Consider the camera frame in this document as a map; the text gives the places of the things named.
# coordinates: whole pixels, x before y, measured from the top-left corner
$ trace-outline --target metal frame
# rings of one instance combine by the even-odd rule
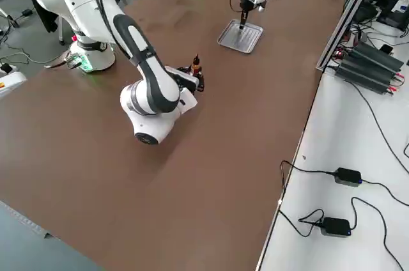
[[[332,33],[332,36],[330,37],[330,40],[325,46],[325,49],[320,57],[320,60],[318,60],[316,66],[318,70],[323,70],[330,61],[332,53],[335,51],[338,43],[341,41],[341,38],[344,35],[346,28],[350,24],[352,17],[357,12],[362,1],[363,0],[350,0],[346,5],[344,12],[341,15],[341,18],[339,19],[337,27],[335,28],[334,32]]]

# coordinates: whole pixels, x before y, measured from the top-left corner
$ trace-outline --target white cable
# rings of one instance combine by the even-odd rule
[[[4,58],[16,56],[16,55],[23,55],[23,56],[27,57],[27,59],[30,60],[31,62],[33,62],[33,63],[38,63],[39,65],[43,65],[43,64],[45,64],[45,63],[49,63],[49,62],[51,62],[51,61],[54,61],[55,59],[57,59],[58,57],[61,56],[61,54],[60,54],[60,55],[58,55],[57,57],[52,58],[52,59],[50,59],[50,60],[48,60],[48,61],[35,61],[35,60],[32,60],[32,59],[31,59],[26,53],[24,53],[24,52],[15,52],[14,54],[10,54],[10,55],[7,55],[7,56],[0,57],[0,60],[2,60],[2,59],[4,59]]]

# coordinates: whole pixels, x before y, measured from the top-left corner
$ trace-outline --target white table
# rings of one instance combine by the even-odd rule
[[[380,23],[373,27],[390,35],[402,33]],[[408,36],[371,36],[392,44],[409,41]],[[373,42],[378,48],[383,43]],[[395,47],[394,57],[406,63],[409,44]],[[362,173],[363,179],[386,184],[395,196],[409,203],[409,174],[387,148],[358,92],[347,82],[335,78],[332,72],[328,69],[321,80],[295,165],[306,170],[355,169]],[[406,64],[402,73],[409,81]],[[393,150],[409,168],[409,159],[403,155],[403,148],[409,143],[409,83],[393,97],[360,90],[372,105]],[[279,164],[273,169],[279,170]],[[298,218],[317,208],[324,209],[327,217],[348,219],[352,226],[350,199],[353,196],[380,209],[388,227],[387,245],[403,268],[409,270],[409,208],[394,201],[380,186],[347,187],[334,183],[332,176],[293,170],[281,210],[303,233],[309,231],[310,225],[299,223]],[[355,206],[359,223],[348,238],[323,236],[318,228],[314,228],[309,238],[303,238],[278,215],[261,271],[399,270],[383,247],[383,224],[378,213],[358,201]]]

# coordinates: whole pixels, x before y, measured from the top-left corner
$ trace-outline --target power adapter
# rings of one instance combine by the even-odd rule
[[[319,223],[321,234],[332,237],[351,236],[350,222],[346,219],[325,217],[322,223]]]
[[[358,187],[360,184],[362,184],[362,177],[359,171],[339,167],[338,170],[333,173],[333,175],[335,182],[341,185]]]
[[[32,14],[33,14],[33,11],[30,10],[30,9],[25,9],[25,10],[23,10],[23,12],[21,13],[21,15],[22,15],[23,17],[29,17],[29,16],[32,15]]]

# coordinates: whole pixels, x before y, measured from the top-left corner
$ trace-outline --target black device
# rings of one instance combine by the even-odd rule
[[[409,8],[407,8],[405,12],[392,12],[392,9],[398,1],[399,0],[388,0],[388,5],[381,11],[377,21],[405,31],[409,25]]]
[[[365,58],[346,56],[337,67],[336,76],[376,93],[384,94],[394,74]]]
[[[387,44],[383,44],[381,48],[379,49],[381,52],[386,53],[386,55],[390,55],[394,48],[392,46],[389,46]]]
[[[358,187],[362,183],[362,177],[359,171],[345,169],[339,167],[334,172],[334,180],[336,183],[350,187]]]
[[[362,42],[358,43],[357,46],[353,48],[350,56],[357,59],[363,58],[367,62],[374,63],[393,74],[399,72],[403,66],[402,61]]]
[[[366,20],[373,19],[378,14],[376,7],[370,3],[363,2],[357,12],[353,15],[353,20],[356,23],[362,23]]]
[[[350,222],[346,219],[325,217],[320,224],[321,234],[332,237],[351,236]]]

